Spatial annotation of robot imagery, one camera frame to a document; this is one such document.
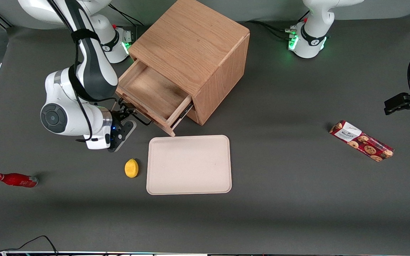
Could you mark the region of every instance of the cookie package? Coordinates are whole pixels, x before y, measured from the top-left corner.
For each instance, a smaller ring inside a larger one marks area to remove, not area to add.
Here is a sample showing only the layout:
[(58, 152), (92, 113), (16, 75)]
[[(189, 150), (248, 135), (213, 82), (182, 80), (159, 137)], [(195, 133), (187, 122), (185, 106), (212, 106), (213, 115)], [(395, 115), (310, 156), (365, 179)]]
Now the cookie package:
[(368, 136), (350, 123), (341, 120), (330, 130), (330, 133), (349, 146), (371, 157), (376, 162), (393, 156), (393, 148)]

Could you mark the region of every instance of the green led light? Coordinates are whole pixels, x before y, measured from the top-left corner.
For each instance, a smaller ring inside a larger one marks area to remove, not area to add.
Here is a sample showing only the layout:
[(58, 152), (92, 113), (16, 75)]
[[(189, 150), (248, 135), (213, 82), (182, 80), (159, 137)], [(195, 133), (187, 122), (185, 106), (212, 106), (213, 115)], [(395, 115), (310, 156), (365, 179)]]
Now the green led light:
[(126, 52), (126, 54), (129, 54), (129, 52), (127, 51), (127, 49), (129, 49), (129, 47), (131, 47), (131, 43), (125, 43), (125, 42), (121, 42), (122, 47), (124, 48), (124, 51)]
[(295, 35), (292, 39), (291, 42), (289, 43), (289, 49), (293, 50), (295, 49), (296, 43), (298, 42), (298, 36)]
[(322, 46), (320, 47), (321, 50), (324, 48), (324, 45), (325, 45), (325, 41), (326, 41), (326, 40), (327, 40), (327, 36), (325, 36), (324, 42), (322, 43)]

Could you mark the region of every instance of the wooden cabinet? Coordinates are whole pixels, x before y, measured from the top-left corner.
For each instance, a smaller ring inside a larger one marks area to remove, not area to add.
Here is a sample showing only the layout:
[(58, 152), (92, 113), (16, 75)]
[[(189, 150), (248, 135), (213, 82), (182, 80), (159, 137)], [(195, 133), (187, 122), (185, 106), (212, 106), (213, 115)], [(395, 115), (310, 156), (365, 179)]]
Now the wooden cabinet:
[(184, 113), (203, 125), (243, 76), (249, 30), (195, 0), (178, 0), (130, 48), (117, 94), (161, 129)]

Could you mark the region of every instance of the lemon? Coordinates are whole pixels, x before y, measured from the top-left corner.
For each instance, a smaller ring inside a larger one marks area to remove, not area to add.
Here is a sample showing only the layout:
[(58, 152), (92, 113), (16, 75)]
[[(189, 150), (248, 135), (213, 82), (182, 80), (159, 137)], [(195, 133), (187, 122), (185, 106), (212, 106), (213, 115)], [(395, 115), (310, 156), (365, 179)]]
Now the lemon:
[(138, 174), (138, 164), (135, 159), (130, 159), (124, 165), (124, 172), (126, 173), (127, 177), (135, 178)]

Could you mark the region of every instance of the red bottle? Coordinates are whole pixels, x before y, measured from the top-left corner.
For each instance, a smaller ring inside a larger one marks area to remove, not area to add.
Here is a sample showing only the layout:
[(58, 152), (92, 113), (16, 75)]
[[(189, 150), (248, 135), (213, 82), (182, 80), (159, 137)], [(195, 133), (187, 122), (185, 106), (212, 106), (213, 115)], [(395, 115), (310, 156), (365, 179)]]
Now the red bottle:
[(11, 186), (33, 188), (37, 185), (37, 178), (23, 174), (0, 174), (0, 181)]

